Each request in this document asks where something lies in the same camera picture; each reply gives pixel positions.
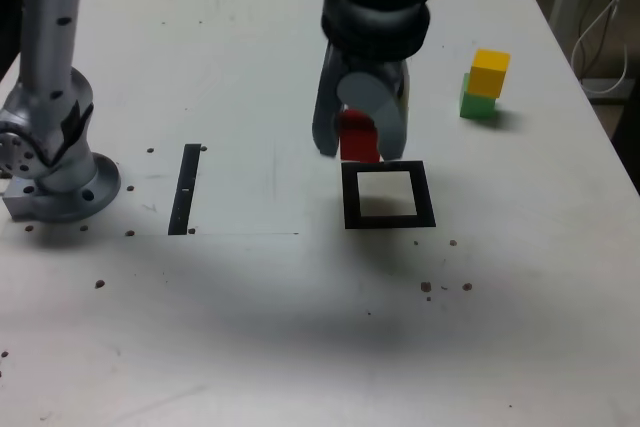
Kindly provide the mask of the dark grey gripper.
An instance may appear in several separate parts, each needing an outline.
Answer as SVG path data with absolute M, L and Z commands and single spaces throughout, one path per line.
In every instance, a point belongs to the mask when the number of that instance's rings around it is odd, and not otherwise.
M 337 154 L 338 115 L 346 105 L 371 119 L 377 131 L 377 150 L 384 161 L 401 159 L 408 126 L 406 62 L 383 62 L 353 54 L 348 58 L 347 66 L 343 53 L 327 44 L 312 119 L 316 148 L 323 156 Z

